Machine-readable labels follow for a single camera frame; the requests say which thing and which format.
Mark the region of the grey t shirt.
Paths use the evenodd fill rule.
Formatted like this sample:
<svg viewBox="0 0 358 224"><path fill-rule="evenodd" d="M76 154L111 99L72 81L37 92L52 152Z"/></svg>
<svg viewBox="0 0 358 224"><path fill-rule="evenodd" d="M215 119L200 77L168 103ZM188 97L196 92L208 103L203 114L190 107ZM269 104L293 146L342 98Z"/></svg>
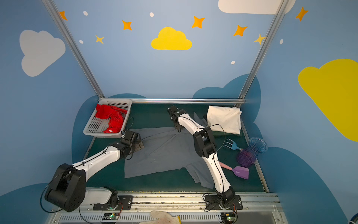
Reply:
<svg viewBox="0 0 358 224"><path fill-rule="evenodd" d="M125 161L125 178L185 168L195 183L213 189L214 181L204 160L197 155L193 136L173 127L131 129L140 134L144 148Z"/></svg>

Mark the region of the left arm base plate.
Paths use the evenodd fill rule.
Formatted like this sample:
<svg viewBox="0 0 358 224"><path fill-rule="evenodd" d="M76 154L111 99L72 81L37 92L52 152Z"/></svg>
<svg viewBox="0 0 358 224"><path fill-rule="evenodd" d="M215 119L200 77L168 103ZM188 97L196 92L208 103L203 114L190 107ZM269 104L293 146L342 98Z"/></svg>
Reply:
<svg viewBox="0 0 358 224"><path fill-rule="evenodd" d="M106 203L93 205L94 211L129 211L131 209L133 196L112 196Z"/></svg>

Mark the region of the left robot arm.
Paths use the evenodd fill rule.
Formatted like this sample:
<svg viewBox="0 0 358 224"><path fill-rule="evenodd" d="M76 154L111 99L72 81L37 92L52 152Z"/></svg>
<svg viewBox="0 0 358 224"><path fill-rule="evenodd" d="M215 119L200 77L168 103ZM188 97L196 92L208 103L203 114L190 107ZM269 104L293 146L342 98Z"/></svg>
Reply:
<svg viewBox="0 0 358 224"><path fill-rule="evenodd" d="M103 168L143 148L140 134L126 131L120 141L108 145L99 153L72 165L60 165L40 199L66 212L73 212L87 205L93 205L96 210L117 210L121 204L117 190L109 187L87 187L86 183Z"/></svg>

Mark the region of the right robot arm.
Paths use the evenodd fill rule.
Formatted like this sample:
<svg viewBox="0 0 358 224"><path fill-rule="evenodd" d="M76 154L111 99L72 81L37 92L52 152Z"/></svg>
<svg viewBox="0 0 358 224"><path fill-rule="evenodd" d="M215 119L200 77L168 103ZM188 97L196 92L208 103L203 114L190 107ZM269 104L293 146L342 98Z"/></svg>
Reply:
<svg viewBox="0 0 358 224"><path fill-rule="evenodd" d="M185 111L171 106L168 108L174 127L179 132L186 129L192 134L194 139L194 148L199 157L206 163L213 178L215 190L218 195L218 204L222 208L229 208L235 199L235 191L219 164L215 139L210 127L204 127L193 120Z"/></svg>

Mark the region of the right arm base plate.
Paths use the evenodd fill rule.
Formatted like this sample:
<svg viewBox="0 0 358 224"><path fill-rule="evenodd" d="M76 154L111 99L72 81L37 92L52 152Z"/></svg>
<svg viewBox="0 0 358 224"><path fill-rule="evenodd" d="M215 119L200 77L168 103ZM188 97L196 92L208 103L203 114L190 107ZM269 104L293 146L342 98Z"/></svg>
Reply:
<svg viewBox="0 0 358 224"><path fill-rule="evenodd" d="M235 196L234 200L229 203L227 206L222 207L220 205L219 196L217 195L209 195L204 194L203 200L205 203L206 208L204 209L205 212L213 211L213 210L242 210L243 205L240 196Z"/></svg>

